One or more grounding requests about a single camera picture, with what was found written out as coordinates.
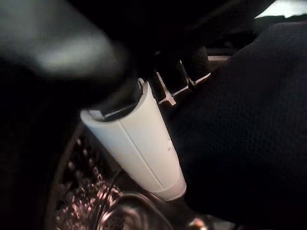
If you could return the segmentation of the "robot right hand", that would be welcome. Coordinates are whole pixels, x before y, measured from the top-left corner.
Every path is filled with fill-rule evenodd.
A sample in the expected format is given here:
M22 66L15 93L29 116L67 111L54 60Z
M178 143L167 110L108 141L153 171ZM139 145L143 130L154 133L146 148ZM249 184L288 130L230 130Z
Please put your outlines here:
M51 192L82 122L145 189L185 190L145 77L157 52L203 39L206 0L3 0L0 3L0 196Z

